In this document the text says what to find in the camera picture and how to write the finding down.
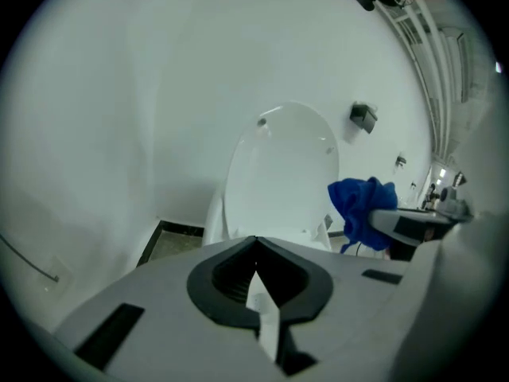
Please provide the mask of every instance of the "white wall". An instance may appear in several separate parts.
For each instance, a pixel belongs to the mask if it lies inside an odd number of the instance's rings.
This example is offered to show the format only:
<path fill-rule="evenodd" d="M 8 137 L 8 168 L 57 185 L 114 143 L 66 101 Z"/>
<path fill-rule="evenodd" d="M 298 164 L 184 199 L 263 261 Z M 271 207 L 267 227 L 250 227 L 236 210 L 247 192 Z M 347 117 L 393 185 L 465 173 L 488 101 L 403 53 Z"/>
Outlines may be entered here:
<path fill-rule="evenodd" d="M 203 225 L 244 127 L 275 103 L 317 109 L 340 144 L 340 176 L 394 181 L 406 198 L 431 163 L 429 121 L 413 65 L 382 17 L 356 0 L 183 0 L 168 18 L 154 147 L 157 212 Z M 370 135 L 348 120 L 378 106 Z M 399 153 L 408 164 L 394 174 Z"/>
<path fill-rule="evenodd" d="M 137 7 L 49 0 L 4 74 L 0 232 L 61 281 L 51 288 L 0 244 L 2 280 L 20 312 L 49 330 L 132 270 L 157 222 Z"/>

